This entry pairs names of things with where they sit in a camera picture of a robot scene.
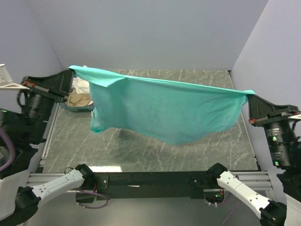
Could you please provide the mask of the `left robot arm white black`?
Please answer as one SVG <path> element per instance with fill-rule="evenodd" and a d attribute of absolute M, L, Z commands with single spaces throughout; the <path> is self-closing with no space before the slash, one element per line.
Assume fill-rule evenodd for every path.
<path fill-rule="evenodd" d="M 67 100 L 73 70 L 66 69 L 48 77 L 26 76 L 18 90 L 20 113 L 0 111 L 0 223 L 16 226 L 30 219 L 38 208 L 72 189 L 89 189 L 95 185 L 94 172 L 85 164 L 48 183 L 30 187 L 24 183 L 30 171 L 36 145 L 44 143 L 44 133 L 55 103 Z"/>

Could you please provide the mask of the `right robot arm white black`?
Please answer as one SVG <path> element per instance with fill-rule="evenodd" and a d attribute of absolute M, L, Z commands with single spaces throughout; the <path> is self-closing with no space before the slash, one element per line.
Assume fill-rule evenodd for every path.
<path fill-rule="evenodd" d="M 299 226 L 301 224 L 301 138 L 295 127 L 301 112 L 294 105 L 276 105 L 257 95 L 248 95 L 249 123 L 262 127 L 273 166 L 283 170 L 277 174 L 285 202 L 275 200 L 274 188 L 259 194 L 253 184 L 247 185 L 220 163 L 206 173 L 212 188 L 223 188 L 238 198 L 259 219 L 262 226 Z"/>

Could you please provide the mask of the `teal t shirt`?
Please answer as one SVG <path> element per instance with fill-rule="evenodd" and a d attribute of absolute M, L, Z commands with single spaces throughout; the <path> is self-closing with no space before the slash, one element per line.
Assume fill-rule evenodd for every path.
<path fill-rule="evenodd" d="M 254 94 L 76 65 L 71 70 L 89 83 L 92 132 L 129 129 L 172 145 L 231 129 Z"/>

